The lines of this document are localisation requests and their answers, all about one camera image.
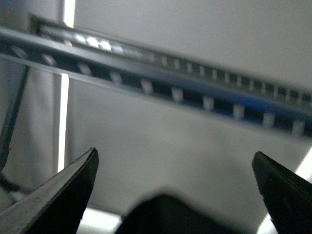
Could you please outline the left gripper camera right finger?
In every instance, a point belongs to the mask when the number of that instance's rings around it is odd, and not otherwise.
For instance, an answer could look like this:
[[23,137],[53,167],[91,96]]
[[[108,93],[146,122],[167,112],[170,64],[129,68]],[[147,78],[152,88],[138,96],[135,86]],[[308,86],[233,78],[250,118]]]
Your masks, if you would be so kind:
[[279,234],[312,232],[312,184],[262,152],[252,168],[264,204]]

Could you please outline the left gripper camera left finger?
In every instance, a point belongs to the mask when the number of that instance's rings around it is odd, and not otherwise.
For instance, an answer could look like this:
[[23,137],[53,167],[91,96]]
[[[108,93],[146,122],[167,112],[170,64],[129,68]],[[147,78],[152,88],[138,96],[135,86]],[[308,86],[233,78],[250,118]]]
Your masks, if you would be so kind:
[[75,234],[98,170],[91,148],[30,195],[0,214],[2,234]]

